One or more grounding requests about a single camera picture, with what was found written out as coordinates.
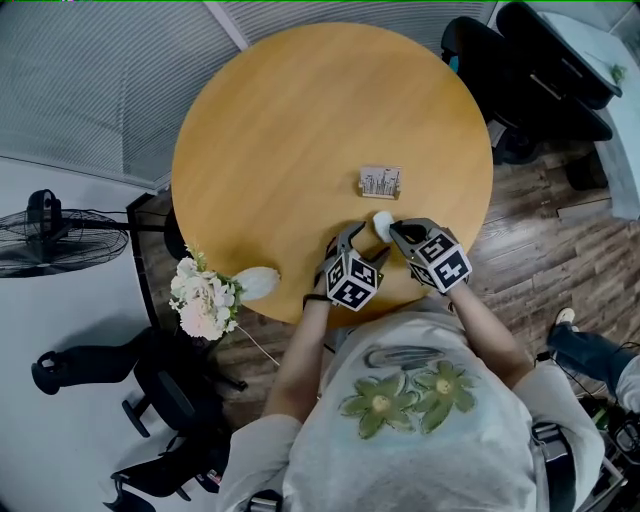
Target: shoe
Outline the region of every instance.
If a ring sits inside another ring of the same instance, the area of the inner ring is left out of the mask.
[[[560,310],[556,316],[556,325],[569,322],[573,325],[573,321],[576,318],[576,312],[571,308],[564,308]]]

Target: black office chair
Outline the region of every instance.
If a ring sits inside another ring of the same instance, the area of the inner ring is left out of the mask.
[[[118,496],[120,497],[122,486],[128,485],[157,498],[176,493],[185,501],[191,501],[182,486],[194,477],[205,490],[217,493],[218,484],[211,481],[208,475],[215,474],[220,477],[224,473],[229,460],[230,440],[231,431],[225,422],[215,428],[191,431],[177,449],[166,451],[158,459],[122,469],[111,475]],[[128,512],[126,507],[112,510]]]
[[[498,13],[501,34],[467,17],[456,18],[442,38],[445,62],[457,73],[487,123],[506,130],[494,163],[527,163],[545,140],[609,140],[611,128],[593,109],[620,89],[603,80],[553,28],[524,2]]]
[[[47,352],[31,365],[33,382],[47,395],[55,395],[61,387],[121,382],[138,362],[152,334],[153,329],[148,328],[125,345],[86,345]]]
[[[125,400],[122,407],[143,437],[149,437],[149,431],[140,417],[149,405],[170,428],[186,434],[221,422],[222,398],[215,390],[215,380],[239,391],[246,387],[244,382],[210,372],[208,363],[194,353],[188,339],[166,331],[154,333],[133,373],[145,396],[134,406]]]

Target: round wooden table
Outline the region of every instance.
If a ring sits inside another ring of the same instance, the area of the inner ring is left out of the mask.
[[[368,164],[402,167],[398,200],[359,197]],[[277,291],[247,306],[295,323],[325,246],[348,223],[380,210],[429,217],[469,249],[492,178],[480,110],[446,64],[395,32],[322,23],[263,39],[213,77],[180,131],[172,194],[185,240],[210,269],[280,271]],[[354,246],[382,247],[372,222]],[[371,302],[334,308],[332,326],[425,295],[396,247],[382,272]]]

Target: jeans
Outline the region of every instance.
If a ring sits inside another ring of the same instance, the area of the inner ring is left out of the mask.
[[[560,366],[603,381],[614,397],[620,375],[637,355],[599,334],[573,332],[568,322],[552,329],[547,344],[557,351],[555,360]]]

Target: chair backrest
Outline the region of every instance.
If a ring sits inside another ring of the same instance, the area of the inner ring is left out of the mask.
[[[598,114],[572,94],[558,94],[537,76],[526,51],[471,18],[445,31],[445,52],[458,56],[458,76],[486,121],[497,119],[539,139],[609,140]]]
[[[500,9],[496,25],[510,44],[526,52],[541,79],[588,107],[598,110],[614,95],[622,96],[618,86],[603,79],[526,3],[511,2]]]

